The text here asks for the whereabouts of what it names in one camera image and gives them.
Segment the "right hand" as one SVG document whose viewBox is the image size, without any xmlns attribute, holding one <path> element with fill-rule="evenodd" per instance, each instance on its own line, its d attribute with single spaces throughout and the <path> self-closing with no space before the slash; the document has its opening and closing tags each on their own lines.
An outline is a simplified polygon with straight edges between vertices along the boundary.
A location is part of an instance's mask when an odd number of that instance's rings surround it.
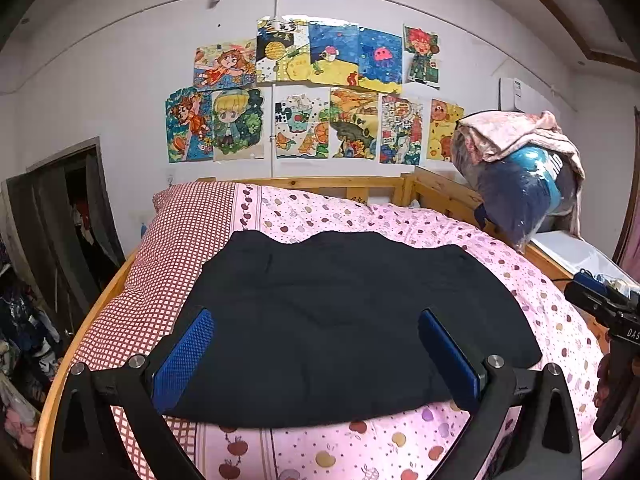
<svg viewBox="0 0 640 480">
<path fill-rule="evenodd" d="M 614 432 L 623 426 L 629 412 L 628 400 L 631 384 L 634 382 L 632 359 L 616 358 L 608 353 L 598 369 L 597 419 L 594 433 L 602 442 L 608 442 Z"/>
</svg>

